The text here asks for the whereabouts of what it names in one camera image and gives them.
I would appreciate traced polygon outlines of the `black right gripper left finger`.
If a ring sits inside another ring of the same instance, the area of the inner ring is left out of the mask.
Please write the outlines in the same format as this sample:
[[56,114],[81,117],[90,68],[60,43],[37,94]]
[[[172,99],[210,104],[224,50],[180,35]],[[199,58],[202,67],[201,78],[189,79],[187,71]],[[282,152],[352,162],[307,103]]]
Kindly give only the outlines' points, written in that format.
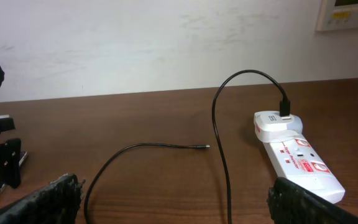
[[75,174],[64,174],[45,187],[0,209],[0,224],[74,224],[83,198]]

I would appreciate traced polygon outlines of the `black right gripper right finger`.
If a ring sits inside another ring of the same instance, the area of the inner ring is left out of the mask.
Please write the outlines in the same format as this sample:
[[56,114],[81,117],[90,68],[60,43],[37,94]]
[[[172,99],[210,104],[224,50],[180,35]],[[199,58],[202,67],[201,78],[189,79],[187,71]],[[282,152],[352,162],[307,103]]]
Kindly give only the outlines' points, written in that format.
[[274,224],[358,224],[358,217],[279,177],[268,190],[268,209]]

